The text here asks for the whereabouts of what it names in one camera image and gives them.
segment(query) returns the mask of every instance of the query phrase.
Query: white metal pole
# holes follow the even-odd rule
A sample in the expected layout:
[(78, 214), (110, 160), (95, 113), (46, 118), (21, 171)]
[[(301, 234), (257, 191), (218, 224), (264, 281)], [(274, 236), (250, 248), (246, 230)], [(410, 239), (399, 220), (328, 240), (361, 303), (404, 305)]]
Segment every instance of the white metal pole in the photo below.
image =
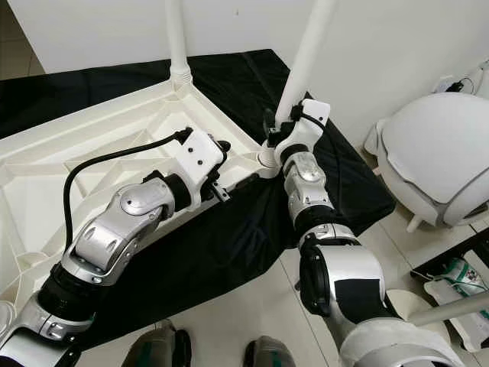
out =
[(170, 79), (174, 86), (192, 82), (192, 73), (186, 62), (185, 34), (180, 0), (166, 0), (167, 32), (170, 44)]
[(408, 317), (407, 321), (416, 326), (422, 326), (450, 320), (467, 313), (479, 312), (487, 308), (489, 308), (489, 291), (484, 291), (461, 300), (454, 300), (449, 304), (415, 312)]
[(278, 128), (289, 118), (292, 106), (304, 98), (314, 63), (321, 49), (326, 29), (331, 24), (337, 2), (337, 0), (316, 0), (314, 4), (275, 115), (275, 125)]

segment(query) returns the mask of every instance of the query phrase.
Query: black tablecloth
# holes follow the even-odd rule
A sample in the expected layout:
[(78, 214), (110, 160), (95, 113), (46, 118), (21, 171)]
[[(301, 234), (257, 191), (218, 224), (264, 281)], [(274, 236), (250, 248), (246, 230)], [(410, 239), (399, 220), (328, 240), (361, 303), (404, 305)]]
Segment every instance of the black tablecloth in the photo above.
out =
[[(191, 57), (194, 84), (254, 140), (277, 107), (289, 70), (272, 50)], [(0, 82), (0, 137), (167, 80), (168, 60)], [(392, 212), (394, 201), (329, 122), (332, 146), (315, 147), (332, 202), (355, 234)], [(263, 274), (295, 236), (283, 178), (257, 179), (134, 257), (110, 291), (83, 346), (98, 345), (224, 294)]]

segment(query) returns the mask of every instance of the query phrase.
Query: black cable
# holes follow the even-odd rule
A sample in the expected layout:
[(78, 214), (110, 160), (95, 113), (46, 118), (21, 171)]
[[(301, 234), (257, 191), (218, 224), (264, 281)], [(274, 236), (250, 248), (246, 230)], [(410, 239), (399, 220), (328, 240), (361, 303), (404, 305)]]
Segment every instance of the black cable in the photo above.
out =
[(471, 92), (471, 94), (474, 94), (474, 92), (475, 92), (475, 85), (474, 85), (474, 82), (472, 81), (472, 79), (465, 77), (465, 78), (460, 79), (459, 82), (461, 83), (462, 80), (468, 80), (469, 82), (471, 82), (471, 85), (472, 85), (472, 92)]
[(340, 160), (339, 160), (339, 154), (338, 154), (338, 149), (336, 147), (335, 142), (333, 139), (331, 139), (331, 136), (329, 136), (328, 132), (326, 131), (326, 127), (318, 120), (313, 118), (311, 115), (307, 115), (306, 113), (301, 113), (301, 117), (304, 117), (306, 120), (311, 121), (314, 125), (319, 126), (322, 129), (322, 132), (325, 136), (328, 137), (329, 143), (331, 144), (331, 147), (333, 148), (333, 153), (335, 154), (335, 159), (336, 159), (336, 170), (338, 172), (338, 179), (337, 179), (337, 190), (338, 190), (338, 208), (336, 208), (339, 212), (342, 211), (342, 169), (340, 167)]
[(161, 145), (165, 145), (169, 143), (172, 140), (178, 140), (180, 144), (183, 144), (184, 141), (188, 138), (188, 136), (192, 133), (191, 128), (186, 128), (185, 130), (181, 130), (179, 132), (175, 132), (174, 134), (163, 138), (158, 141), (154, 141), (149, 144), (145, 145), (140, 145), (138, 147), (134, 148), (129, 148), (125, 149), (123, 151), (115, 151), (113, 153), (109, 154), (104, 154), (99, 157), (95, 157), (92, 159), (89, 159), (78, 166), (76, 166), (68, 175), (66, 178), (66, 181), (64, 182), (64, 188), (63, 188), (63, 208), (64, 208), (64, 222), (65, 222), (65, 227), (66, 227), (66, 244), (65, 244), (65, 251), (70, 247), (71, 242), (73, 241), (73, 222), (71, 218), (71, 206), (70, 206), (70, 191), (71, 191), (71, 185), (73, 181), (75, 180), (75, 176), (83, 169), (87, 168), (88, 166), (91, 166), (93, 164), (97, 164), (103, 161), (109, 161), (114, 158), (119, 158), (123, 157), (125, 155), (130, 155), (134, 153), (139, 153), (140, 151), (147, 151), (148, 149), (153, 149), (160, 147)]

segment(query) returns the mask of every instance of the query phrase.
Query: table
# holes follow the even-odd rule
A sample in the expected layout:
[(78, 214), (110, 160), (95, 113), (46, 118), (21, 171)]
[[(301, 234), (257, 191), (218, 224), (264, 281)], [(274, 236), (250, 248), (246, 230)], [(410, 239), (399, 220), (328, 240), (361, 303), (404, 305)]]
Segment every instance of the table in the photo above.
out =
[[(275, 110), (289, 73), (281, 59), (272, 50), (256, 50), (191, 57), (189, 65), (196, 87), (261, 143), (263, 112)], [(1, 81), (0, 138), (160, 83), (170, 77), (169, 67), (169, 60), (159, 60)], [(336, 206), (341, 197), (339, 220), (359, 235), (391, 213), (395, 202), (331, 121), (326, 128), (329, 136), (319, 140), (314, 153)], [(341, 185), (329, 138), (341, 157)], [(283, 178), (255, 179), (234, 190), (232, 200), (135, 256), (82, 347), (108, 342), (229, 292), (263, 274), (296, 240)]]

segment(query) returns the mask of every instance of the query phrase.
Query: white wall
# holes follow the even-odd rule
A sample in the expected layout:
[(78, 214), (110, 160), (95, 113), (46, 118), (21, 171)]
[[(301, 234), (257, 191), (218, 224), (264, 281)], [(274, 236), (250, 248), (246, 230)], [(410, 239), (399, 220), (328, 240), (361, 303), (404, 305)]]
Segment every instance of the white wall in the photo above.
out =
[[(489, 56), (487, 0), (339, 0), (311, 92), (353, 145)], [(48, 73), (168, 57), (164, 0), (9, 0)], [(273, 48), (291, 65), (312, 0), (183, 0), (189, 54)]]

